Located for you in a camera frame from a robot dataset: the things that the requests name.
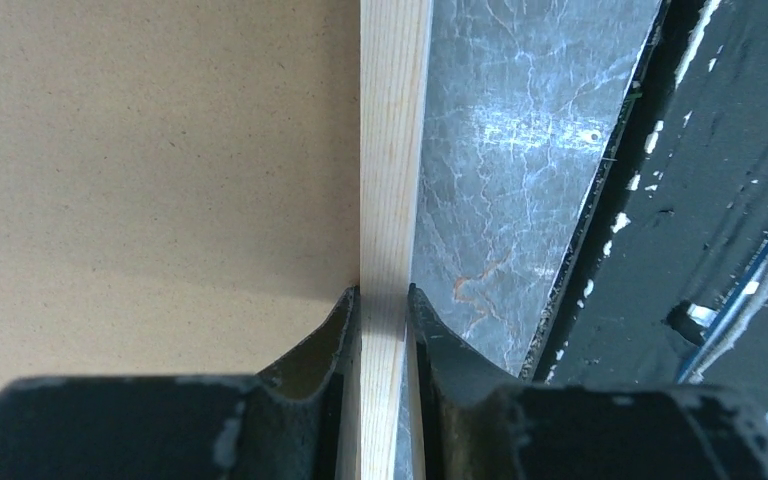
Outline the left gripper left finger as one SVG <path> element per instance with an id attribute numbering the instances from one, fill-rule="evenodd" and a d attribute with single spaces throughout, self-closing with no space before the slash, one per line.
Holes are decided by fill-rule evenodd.
<path id="1" fill-rule="evenodd" d="M 334 479 L 359 300 L 255 374 L 14 380 L 0 479 Z"/>

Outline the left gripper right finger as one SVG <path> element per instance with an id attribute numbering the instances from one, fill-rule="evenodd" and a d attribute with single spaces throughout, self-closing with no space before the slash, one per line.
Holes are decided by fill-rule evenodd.
<path id="1" fill-rule="evenodd" d="M 497 367 L 411 286 L 422 479 L 768 479 L 768 421 L 710 386 L 552 387 Z"/>

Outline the brown cardboard backing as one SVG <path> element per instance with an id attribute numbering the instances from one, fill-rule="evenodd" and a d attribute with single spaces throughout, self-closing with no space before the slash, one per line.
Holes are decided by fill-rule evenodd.
<path id="1" fill-rule="evenodd" d="M 359 274 L 355 1 L 0 1 L 0 389 L 253 372 Z"/>

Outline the wooden picture frame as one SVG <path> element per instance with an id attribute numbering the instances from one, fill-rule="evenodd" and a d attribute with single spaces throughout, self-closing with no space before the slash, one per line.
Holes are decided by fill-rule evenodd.
<path id="1" fill-rule="evenodd" d="M 336 476 L 394 476 L 433 4 L 360 4 L 359 293 Z"/>

